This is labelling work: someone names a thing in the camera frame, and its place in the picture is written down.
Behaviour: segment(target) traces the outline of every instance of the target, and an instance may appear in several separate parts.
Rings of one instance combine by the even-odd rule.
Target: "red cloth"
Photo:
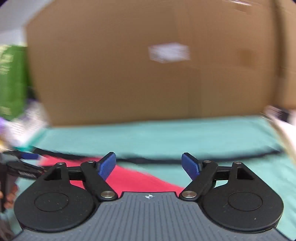
[[[65,162],[68,167],[79,166],[82,162],[87,160],[69,161],[61,158],[45,156],[40,161],[40,166],[52,166],[57,162]],[[92,158],[94,161],[100,160],[100,158]],[[162,181],[150,174],[144,174],[141,172],[125,169],[123,167],[116,166],[106,182],[114,189],[114,191],[121,196],[121,193],[126,192],[171,192],[179,193],[184,189],[182,187]],[[83,187],[82,181],[71,181],[72,185]]]

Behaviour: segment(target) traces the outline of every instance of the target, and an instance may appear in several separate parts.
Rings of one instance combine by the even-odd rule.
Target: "white wall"
[[[23,44],[23,26],[53,0],[8,0],[0,7],[0,44]]]
[[[25,36],[24,36],[24,31],[22,27],[18,29],[0,32],[0,45],[3,45],[3,44],[24,45]]]

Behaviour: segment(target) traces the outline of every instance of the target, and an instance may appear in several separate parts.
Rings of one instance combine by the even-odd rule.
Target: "round black pad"
[[[66,207],[69,197],[59,192],[49,192],[41,194],[35,200],[35,206],[45,212],[54,212]]]
[[[206,215],[220,226],[239,232],[263,232],[275,227],[284,208],[281,198],[267,185],[260,190],[256,183],[250,184],[226,184],[210,190],[202,200]]]
[[[84,222],[94,209],[90,193],[73,185],[35,190],[16,200],[14,212],[21,226],[40,232],[61,232]]]
[[[262,199],[255,193],[235,192],[228,197],[230,206],[241,211],[253,211],[262,205]]]

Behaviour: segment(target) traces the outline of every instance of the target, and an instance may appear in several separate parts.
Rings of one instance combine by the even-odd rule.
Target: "gray ribbed base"
[[[260,234],[225,230],[209,221],[194,202],[175,193],[124,193],[100,205],[84,224],[61,233],[24,230],[14,241],[281,241],[275,229]]]

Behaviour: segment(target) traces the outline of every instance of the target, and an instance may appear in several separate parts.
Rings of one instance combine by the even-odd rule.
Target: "black cable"
[[[40,148],[34,147],[34,149],[31,151],[32,153],[39,154],[41,156],[48,155],[53,156],[57,158],[62,158],[65,160],[81,160],[83,158],[89,158],[91,159],[91,156],[82,156],[82,155],[74,155],[74,154],[65,154],[60,152],[52,152],[48,150],[43,150]],[[207,158],[203,158],[200,161],[205,160],[211,160],[215,162],[226,162],[226,161],[241,161],[246,159],[253,159],[253,158],[262,158],[268,155],[279,155],[284,153],[284,149],[280,148],[278,150],[274,148],[267,147],[265,148],[265,151],[258,151],[256,154],[245,154],[245,155],[238,155],[238,156],[230,156],[230,157],[214,157],[214,156],[208,156]],[[129,162],[134,164],[181,164],[181,159],[148,159],[144,157],[138,157],[138,156],[130,156],[127,158],[117,158],[118,162]]]

